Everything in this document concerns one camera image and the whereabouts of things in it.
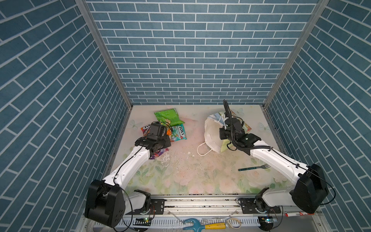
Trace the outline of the purple Fox's berries candy bag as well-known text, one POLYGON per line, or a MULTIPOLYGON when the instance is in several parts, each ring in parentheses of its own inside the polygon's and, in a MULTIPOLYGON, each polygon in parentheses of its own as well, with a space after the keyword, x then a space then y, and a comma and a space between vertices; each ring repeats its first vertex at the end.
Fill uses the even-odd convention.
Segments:
POLYGON ((155 153, 153 153, 151 156, 150 156, 150 160, 155 160, 156 158, 158 158, 159 156, 163 155, 164 153, 166 153, 167 151, 169 151, 168 148, 163 148, 155 153))

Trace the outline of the floral paper gift bag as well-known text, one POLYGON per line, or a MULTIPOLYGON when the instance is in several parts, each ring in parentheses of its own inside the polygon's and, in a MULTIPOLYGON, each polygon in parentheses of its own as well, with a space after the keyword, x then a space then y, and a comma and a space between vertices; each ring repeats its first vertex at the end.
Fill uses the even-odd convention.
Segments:
POLYGON ((229 143, 229 140, 220 139, 219 136, 219 129, 224 128, 225 119, 226 116, 224 112, 218 112, 207 117, 204 122, 204 143, 200 144, 197 147, 197 153, 200 156, 205 156, 211 151, 220 154, 228 149, 227 144, 229 143), (202 154, 200 153, 199 149, 204 145, 206 145, 209 150, 206 153, 202 154))

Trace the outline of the teal Fox's mint candy bag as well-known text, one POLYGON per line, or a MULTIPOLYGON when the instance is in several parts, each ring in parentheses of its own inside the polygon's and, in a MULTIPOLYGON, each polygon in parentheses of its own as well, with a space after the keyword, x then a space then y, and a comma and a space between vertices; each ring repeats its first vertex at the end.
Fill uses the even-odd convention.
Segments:
POLYGON ((186 140, 186 132, 183 124, 172 127, 170 140, 171 142, 186 140))

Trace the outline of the green chips bag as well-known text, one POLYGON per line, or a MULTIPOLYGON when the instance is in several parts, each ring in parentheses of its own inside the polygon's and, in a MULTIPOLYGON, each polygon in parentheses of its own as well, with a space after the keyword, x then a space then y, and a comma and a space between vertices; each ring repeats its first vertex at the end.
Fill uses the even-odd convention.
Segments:
POLYGON ((179 118, 179 115, 175 108, 159 111, 154 113, 155 117, 160 122, 167 122, 171 127, 184 124, 184 122, 179 118))

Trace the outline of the orange Fox's fruits candy bag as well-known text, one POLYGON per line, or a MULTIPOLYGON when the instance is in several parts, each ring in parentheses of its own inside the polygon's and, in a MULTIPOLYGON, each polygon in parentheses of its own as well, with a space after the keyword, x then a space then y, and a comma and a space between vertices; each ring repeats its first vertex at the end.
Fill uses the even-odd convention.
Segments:
POLYGON ((148 135, 148 133, 150 131, 150 127, 151 127, 151 125, 149 124, 149 125, 143 126, 141 128, 141 131, 143 133, 143 136, 147 136, 148 135))

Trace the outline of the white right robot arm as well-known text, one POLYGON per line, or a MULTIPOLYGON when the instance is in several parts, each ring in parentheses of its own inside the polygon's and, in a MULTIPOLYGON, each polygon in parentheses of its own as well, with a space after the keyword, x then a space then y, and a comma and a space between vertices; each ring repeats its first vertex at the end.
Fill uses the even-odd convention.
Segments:
POLYGON ((296 206, 312 214, 324 205, 330 184, 325 180, 320 166, 307 165, 294 160, 269 146, 260 137, 245 132, 242 119, 232 115, 227 100, 223 101, 223 105, 224 126, 219 130, 220 139, 229 140, 237 150, 265 162, 292 183, 292 186, 282 189, 264 188, 261 190, 254 201, 258 212, 266 213, 276 206, 296 206))

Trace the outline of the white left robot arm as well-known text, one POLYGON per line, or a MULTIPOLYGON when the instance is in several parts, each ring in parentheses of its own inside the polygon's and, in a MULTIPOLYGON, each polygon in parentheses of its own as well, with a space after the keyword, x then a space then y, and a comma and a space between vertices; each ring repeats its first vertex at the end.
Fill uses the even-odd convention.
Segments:
POLYGON ((87 193, 85 217, 105 226, 115 228, 129 213, 147 213, 151 210, 151 194, 135 190, 125 191, 127 185, 155 153, 171 146, 167 127, 155 121, 149 132, 135 141, 132 152, 122 163, 102 180, 94 180, 87 193))

